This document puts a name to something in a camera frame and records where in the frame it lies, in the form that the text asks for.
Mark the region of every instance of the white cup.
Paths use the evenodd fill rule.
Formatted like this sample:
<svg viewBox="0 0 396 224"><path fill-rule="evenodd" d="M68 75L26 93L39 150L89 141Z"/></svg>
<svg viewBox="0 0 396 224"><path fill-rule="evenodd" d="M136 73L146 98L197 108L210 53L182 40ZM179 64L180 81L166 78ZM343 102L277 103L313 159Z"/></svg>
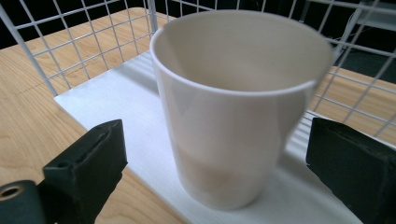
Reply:
<svg viewBox="0 0 396 224"><path fill-rule="evenodd" d="M171 21L150 52L179 180L217 209L260 194L332 65L313 29L244 10Z"/></svg>

